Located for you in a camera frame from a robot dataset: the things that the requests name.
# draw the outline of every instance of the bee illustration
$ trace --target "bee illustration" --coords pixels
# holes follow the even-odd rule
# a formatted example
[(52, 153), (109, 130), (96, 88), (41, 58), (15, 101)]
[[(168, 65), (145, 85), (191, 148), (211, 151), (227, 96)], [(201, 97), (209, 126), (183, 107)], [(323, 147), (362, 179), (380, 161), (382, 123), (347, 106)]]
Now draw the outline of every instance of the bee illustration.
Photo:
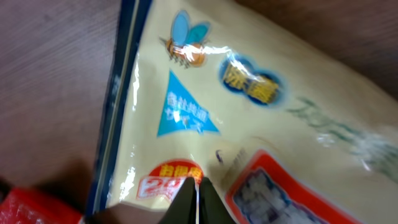
[(191, 27), (188, 13), (182, 10), (173, 21), (171, 38), (160, 40), (165, 44), (170, 60), (174, 58), (175, 62), (179, 61), (185, 68), (199, 67), (205, 61), (203, 43), (209, 28), (209, 22)]

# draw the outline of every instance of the blue wing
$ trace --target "blue wing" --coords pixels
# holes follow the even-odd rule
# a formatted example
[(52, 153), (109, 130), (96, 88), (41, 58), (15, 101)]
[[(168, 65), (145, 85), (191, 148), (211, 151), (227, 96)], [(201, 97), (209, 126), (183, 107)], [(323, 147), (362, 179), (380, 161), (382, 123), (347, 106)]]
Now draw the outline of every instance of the blue wing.
[(210, 28), (209, 22), (201, 22), (196, 26), (192, 27), (185, 43), (186, 44), (202, 43), (205, 40), (209, 28)]
[(174, 45), (185, 45), (189, 32), (189, 25), (190, 21), (188, 13), (185, 10), (180, 11), (175, 17), (172, 25), (172, 40)]

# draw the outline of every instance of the cream-colored package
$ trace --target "cream-colored package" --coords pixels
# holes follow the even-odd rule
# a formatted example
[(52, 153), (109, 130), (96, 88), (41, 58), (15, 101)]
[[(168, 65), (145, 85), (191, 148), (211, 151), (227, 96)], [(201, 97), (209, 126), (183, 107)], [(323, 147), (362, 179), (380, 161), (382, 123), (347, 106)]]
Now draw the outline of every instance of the cream-colored package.
[(238, 223), (396, 223), (397, 113), (367, 79), (232, 1), (156, 0), (107, 206), (166, 210), (186, 176), (205, 175)]

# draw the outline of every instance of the snack bag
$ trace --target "snack bag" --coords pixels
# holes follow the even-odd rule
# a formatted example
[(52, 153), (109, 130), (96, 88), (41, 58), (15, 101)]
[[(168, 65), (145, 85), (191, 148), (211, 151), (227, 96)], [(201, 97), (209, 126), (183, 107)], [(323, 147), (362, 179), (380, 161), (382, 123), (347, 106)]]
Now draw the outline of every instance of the snack bag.
[(88, 211), (207, 176), (237, 223), (396, 223), (397, 112), (232, 1), (124, 1)]

